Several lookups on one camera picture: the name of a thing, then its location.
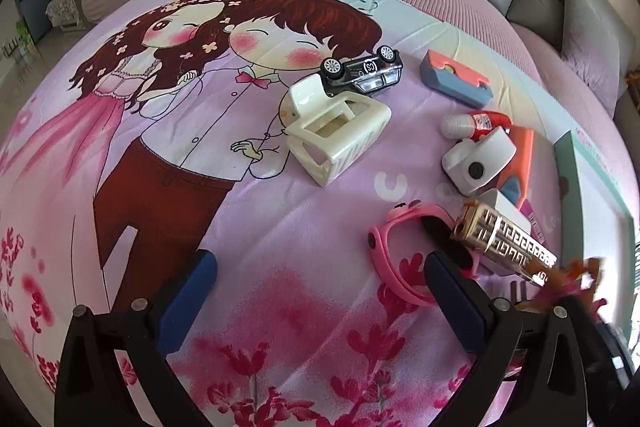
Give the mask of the gold black patterned lighter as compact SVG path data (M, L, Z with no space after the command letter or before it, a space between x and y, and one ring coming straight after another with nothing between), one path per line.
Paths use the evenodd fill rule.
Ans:
M464 203L463 211L451 237L471 251L476 251L499 265L506 274L518 274L539 287L547 283L547 273L530 271L529 261L537 259L547 270L556 263L556 256L538 243L503 214L478 199Z

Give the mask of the magenta rectangular tube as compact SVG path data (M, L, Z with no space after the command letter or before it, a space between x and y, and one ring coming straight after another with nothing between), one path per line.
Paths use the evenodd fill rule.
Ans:
M528 199L523 200L520 211L530 224L529 235L536 239L536 241L540 245L547 247L548 242L546 239L546 234L544 234L544 229L542 228L541 221L538 219L534 208Z

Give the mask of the teal rimmed cardboard tray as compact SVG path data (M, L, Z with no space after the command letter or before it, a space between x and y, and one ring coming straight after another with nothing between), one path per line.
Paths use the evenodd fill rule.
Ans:
M561 193L560 260L603 260L596 296L601 317L629 337L634 309L634 218L617 185L579 140L566 132L554 143Z

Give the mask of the white round camera gadget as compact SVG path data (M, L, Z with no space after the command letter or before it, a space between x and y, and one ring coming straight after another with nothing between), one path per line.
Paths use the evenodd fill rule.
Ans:
M503 127L497 127L480 141L463 139L442 156L442 169L458 191L475 194L506 168L516 146Z

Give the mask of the cream plastic hair claw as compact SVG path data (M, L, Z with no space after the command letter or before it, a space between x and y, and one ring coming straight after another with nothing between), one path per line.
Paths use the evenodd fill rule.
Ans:
M288 90L288 150L318 185L326 187L380 137L390 108L354 92L329 96L321 77L310 75Z

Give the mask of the black toy car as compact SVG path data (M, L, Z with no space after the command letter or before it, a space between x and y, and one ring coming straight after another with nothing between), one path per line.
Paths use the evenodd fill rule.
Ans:
M319 74L329 96L354 92L373 96L395 86L401 80L404 63L397 50L380 46L375 54L339 62L336 58L322 61Z

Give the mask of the white cube charger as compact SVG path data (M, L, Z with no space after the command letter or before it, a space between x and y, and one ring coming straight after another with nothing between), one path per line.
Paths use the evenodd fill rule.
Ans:
M529 220L496 188L491 188L483 194L478 195L477 198L481 202L484 202L484 204L500 212L503 217L510 220L525 233L529 234L532 231L532 225Z

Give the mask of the red white glue bottle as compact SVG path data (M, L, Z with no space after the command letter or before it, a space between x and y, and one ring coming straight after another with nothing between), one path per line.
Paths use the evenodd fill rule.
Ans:
M506 114L492 110L474 110L471 113L445 116L440 123L440 131L450 140L478 141L498 127L509 130L512 124L511 118Z

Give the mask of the cartoon couple printed cloth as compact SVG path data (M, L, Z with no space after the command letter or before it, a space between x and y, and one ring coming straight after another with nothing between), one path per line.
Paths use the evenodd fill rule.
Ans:
M283 98L323 57L405 64L370 150L328 187L286 146ZM442 314L402 303L366 233L396 202L462 199L439 167L428 49L482 72L498 109L575 131L630 211L634 168L600 106L546 90L485 0L130 0L49 72L1 147L4 369L52 399L72 311L149 298L200 248L219 279L170 367L218 426L424 426L469 367Z

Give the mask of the purple grey cushion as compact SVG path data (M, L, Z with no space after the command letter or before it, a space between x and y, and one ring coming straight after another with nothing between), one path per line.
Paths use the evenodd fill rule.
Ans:
M613 116L620 87L620 45L589 0L564 0L561 57Z

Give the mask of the white basket stool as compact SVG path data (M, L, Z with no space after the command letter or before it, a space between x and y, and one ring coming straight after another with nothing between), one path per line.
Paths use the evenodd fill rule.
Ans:
M46 15L51 25L62 31L85 28L75 0L51 0L46 7Z

